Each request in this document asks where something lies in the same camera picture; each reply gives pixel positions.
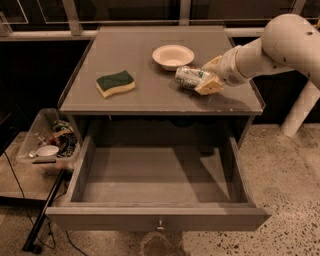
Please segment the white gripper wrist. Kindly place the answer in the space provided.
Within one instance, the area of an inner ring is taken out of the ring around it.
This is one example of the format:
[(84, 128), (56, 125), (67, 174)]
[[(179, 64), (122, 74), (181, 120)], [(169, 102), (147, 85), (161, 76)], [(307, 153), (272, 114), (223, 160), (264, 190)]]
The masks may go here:
[(195, 91), (200, 95), (210, 95), (222, 91), (224, 82), (232, 87), (247, 83), (249, 79), (244, 77), (237, 67), (236, 55), (240, 49), (241, 46), (236, 46), (204, 64), (202, 70), (216, 71), (222, 81), (217, 76), (205, 78), (195, 87)]

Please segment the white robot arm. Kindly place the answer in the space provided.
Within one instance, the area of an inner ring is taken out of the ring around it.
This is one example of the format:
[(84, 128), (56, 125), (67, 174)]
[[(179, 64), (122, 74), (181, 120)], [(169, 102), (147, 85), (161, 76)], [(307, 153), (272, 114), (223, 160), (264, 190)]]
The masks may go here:
[(211, 76), (196, 86), (201, 95), (219, 92), (226, 85), (242, 85), (260, 75), (296, 70), (307, 77), (281, 125), (282, 133), (292, 137), (320, 99), (320, 33), (303, 17), (283, 14), (266, 25), (260, 38), (226, 51), (202, 68)]

